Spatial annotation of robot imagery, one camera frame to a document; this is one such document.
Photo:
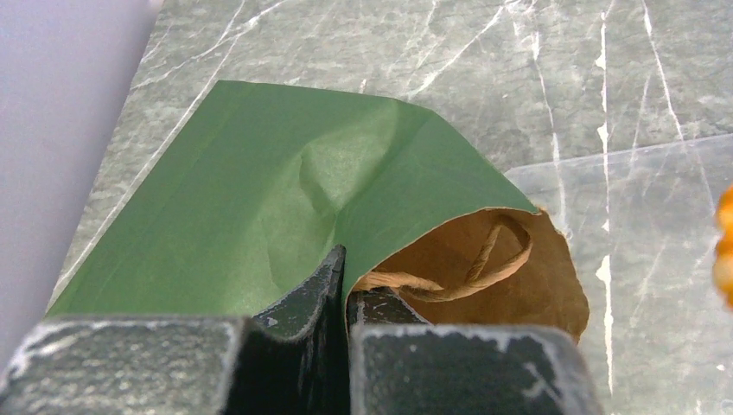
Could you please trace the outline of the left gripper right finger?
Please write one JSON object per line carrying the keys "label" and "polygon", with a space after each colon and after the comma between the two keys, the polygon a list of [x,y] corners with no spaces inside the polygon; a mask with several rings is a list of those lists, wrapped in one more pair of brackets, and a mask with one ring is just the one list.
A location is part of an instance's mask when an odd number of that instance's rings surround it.
{"label": "left gripper right finger", "polygon": [[388,289],[347,301],[354,414],[600,414],[576,343],[536,325],[430,324]]}

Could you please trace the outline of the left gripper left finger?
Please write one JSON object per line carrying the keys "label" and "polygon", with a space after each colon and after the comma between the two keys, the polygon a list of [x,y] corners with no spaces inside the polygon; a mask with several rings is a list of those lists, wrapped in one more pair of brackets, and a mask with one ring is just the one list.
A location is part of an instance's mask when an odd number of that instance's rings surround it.
{"label": "left gripper left finger", "polygon": [[347,410],[334,247],[254,316],[71,316],[31,331],[1,379],[4,414],[328,414]]}

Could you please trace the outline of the green paper bag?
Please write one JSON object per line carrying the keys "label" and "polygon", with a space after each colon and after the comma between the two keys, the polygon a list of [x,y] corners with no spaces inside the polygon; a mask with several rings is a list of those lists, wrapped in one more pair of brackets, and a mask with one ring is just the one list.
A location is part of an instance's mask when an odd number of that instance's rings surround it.
{"label": "green paper bag", "polygon": [[433,323],[578,338],[589,302],[565,237],[432,110],[217,82],[49,315],[253,315],[334,246],[342,293],[390,288]]}

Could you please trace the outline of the braided fake bread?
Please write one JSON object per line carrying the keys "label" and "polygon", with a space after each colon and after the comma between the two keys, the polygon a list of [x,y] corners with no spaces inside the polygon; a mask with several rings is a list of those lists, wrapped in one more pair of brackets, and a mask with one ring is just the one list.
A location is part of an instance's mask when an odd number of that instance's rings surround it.
{"label": "braided fake bread", "polygon": [[715,247],[712,280],[726,305],[732,308],[732,186],[721,195],[715,213],[721,235]]}

